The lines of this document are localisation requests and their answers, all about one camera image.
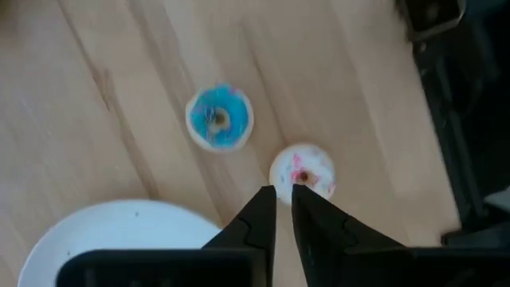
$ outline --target black object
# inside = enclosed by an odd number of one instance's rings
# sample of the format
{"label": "black object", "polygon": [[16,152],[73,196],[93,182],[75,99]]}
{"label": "black object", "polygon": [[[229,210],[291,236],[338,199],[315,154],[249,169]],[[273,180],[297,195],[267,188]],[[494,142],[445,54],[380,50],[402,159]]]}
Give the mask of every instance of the black object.
{"label": "black object", "polygon": [[407,248],[304,186],[292,217],[308,286],[510,286],[510,250]]}
{"label": "black object", "polygon": [[[510,3],[397,3],[414,45],[414,59],[461,218],[462,231],[447,234],[445,243],[458,242],[449,239],[510,221],[509,213],[484,201],[510,186]],[[423,20],[430,9],[442,11],[434,14],[436,22]],[[446,29],[442,23],[456,15],[458,21]],[[508,237],[510,230],[501,233],[496,228],[490,236],[495,234]]]}
{"label": "black object", "polygon": [[[57,287],[270,286],[276,193],[262,187],[201,250],[97,250],[68,261]],[[294,186],[294,233],[309,286],[509,286],[510,250],[407,248]]]}

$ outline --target wood grain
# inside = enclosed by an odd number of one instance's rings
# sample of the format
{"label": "wood grain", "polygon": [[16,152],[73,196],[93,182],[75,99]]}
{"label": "wood grain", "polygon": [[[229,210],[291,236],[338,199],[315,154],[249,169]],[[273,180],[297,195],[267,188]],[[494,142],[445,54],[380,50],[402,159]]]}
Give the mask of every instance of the wood grain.
{"label": "wood grain", "polygon": [[[337,169],[331,201],[407,245],[458,226],[410,46],[393,2],[20,0],[0,13],[0,276],[15,284],[40,236],[95,202],[175,202],[220,226],[274,156],[312,142]],[[184,106],[229,82],[255,126],[214,155]],[[275,285],[305,286],[278,205]]]}

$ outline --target blue frosted donut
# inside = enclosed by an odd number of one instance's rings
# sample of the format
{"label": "blue frosted donut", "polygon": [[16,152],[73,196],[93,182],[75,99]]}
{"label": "blue frosted donut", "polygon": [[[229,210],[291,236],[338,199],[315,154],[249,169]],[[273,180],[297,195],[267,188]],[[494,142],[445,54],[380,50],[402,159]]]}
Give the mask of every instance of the blue frosted donut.
{"label": "blue frosted donut", "polygon": [[205,149],[231,151],[248,139],[253,112],[242,91],[218,84],[201,91],[188,103],[186,123],[193,139]]}

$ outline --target white frosting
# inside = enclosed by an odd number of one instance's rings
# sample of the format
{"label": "white frosting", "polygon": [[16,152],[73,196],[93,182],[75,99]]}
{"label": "white frosting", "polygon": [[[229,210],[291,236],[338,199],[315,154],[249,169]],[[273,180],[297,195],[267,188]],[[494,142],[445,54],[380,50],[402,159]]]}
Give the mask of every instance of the white frosting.
{"label": "white frosting", "polygon": [[269,183],[277,190],[277,196],[292,204],[292,186],[299,183],[301,172],[310,174],[312,181],[306,185],[325,199],[335,192],[335,167],[328,154],[309,143],[295,144],[285,148],[273,161]]}

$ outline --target pink sprinkle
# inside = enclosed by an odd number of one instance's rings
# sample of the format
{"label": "pink sprinkle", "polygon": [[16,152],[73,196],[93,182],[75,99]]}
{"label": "pink sprinkle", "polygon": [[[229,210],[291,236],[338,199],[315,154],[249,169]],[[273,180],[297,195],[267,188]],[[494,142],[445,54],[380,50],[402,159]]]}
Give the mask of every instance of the pink sprinkle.
{"label": "pink sprinkle", "polygon": [[292,158],[292,161],[294,162],[294,167],[295,168],[300,167],[300,165],[301,165],[301,158],[297,154],[294,154],[294,157]]}

